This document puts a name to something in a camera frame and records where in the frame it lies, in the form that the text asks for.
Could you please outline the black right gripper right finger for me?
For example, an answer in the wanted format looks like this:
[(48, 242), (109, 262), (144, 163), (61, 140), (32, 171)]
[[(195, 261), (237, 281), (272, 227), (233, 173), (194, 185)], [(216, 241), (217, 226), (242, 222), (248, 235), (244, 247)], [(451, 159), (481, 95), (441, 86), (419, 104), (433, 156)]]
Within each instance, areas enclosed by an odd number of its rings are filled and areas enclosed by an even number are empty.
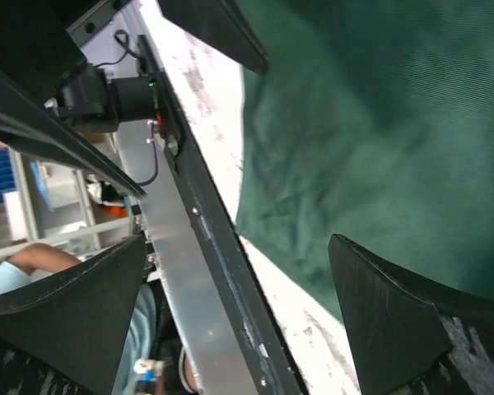
[(494, 300), (343, 235), (332, 235), (329, 260), (362, 393), (494, 394)]

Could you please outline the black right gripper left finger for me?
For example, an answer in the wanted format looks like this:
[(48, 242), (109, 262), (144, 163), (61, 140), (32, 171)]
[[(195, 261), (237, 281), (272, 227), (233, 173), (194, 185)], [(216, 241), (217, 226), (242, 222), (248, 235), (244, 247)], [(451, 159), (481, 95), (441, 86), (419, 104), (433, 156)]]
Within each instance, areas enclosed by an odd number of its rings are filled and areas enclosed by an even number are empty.
[(128, 237), (0, 295), (0, 394), (109, 394), (147, 260)]

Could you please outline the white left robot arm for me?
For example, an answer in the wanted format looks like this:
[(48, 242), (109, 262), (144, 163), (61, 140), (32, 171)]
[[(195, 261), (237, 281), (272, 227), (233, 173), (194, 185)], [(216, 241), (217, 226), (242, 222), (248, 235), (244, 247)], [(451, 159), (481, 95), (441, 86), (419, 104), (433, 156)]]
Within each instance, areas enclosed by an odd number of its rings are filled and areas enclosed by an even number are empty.
[(151, 41), (115, 41), (136, 60), (133, 77), (109, 78), (82, 46), (99, 34), (125, 1), (0, 1), (0, 141), (62, 165), (90, 170), (140, 198), (133, 181), (87, 140), (121, 123), (155, 120), (167, 164), (185, 195), (216, 195), (207, 165)]

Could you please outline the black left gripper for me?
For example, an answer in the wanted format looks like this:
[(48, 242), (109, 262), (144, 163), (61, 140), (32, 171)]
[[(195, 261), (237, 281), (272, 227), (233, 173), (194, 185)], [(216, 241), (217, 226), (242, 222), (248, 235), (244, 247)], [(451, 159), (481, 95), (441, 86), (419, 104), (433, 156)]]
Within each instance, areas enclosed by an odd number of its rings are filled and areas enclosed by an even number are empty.
[(142, 198), (142, 187), (18, 86), (59, 89), (85, 67), (84, 54), (46, 2), (0, 1), (0, 142), (39, 159), (90, 170)]

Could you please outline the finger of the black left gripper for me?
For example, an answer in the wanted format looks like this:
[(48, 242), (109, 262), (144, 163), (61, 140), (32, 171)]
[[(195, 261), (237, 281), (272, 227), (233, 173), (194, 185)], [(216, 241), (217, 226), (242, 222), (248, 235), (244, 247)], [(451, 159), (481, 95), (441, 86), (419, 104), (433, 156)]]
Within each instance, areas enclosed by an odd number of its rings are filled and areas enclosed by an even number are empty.
[(259, 75), (268, 55), (238, 5), (230, 0), (160, 0), (165, 19)]

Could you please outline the dark green cloth napkin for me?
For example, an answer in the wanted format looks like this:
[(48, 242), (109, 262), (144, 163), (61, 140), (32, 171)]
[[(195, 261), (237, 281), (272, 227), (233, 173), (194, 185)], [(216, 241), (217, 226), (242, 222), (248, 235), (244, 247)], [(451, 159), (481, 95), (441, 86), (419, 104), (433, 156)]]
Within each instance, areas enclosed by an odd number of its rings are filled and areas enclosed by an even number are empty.
[(494, 299), (494, 1), (243, 1), (236, 224), (333, 316), (341, 234)]

